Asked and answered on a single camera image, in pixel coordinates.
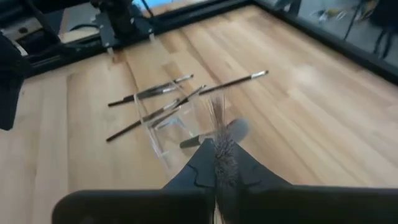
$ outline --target wood grain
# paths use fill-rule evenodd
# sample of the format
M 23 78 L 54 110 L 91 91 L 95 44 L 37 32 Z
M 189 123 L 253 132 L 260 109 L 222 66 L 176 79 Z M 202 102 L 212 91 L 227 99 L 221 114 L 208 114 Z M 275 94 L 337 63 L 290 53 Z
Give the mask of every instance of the wood grain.
M 25 82 L 15 128 L 0 132 L 1 223 L 49 223 L 54 203 L 76 190 L 162 187 L 171 176 L 143 127 L 105 143 L 139 119 L 136 105 L 106 105 L 191 73 L 187 92 L 270 71 L 225 91 L 226 117 L 249 120 L 241 146 L 289 182 L 398 186 L 398 88 L 254 6 L 117 56 L 114 62 L 99 55 Z M 144 107 L 152 111 L 174 97 L 149 99 Z M 173 153 L 167 165 L 175 170 L 192 155 Z

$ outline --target thin brush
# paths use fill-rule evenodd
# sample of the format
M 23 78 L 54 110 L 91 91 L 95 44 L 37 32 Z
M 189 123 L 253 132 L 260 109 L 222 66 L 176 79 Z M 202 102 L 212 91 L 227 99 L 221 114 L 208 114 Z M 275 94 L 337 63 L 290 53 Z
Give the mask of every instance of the thin brush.
M 210 115 L 215 128 L 216 205 L 223 223 L 238 222 L 238 164 L 234 141 L 224 121 L 224 95 L 212 96 Z

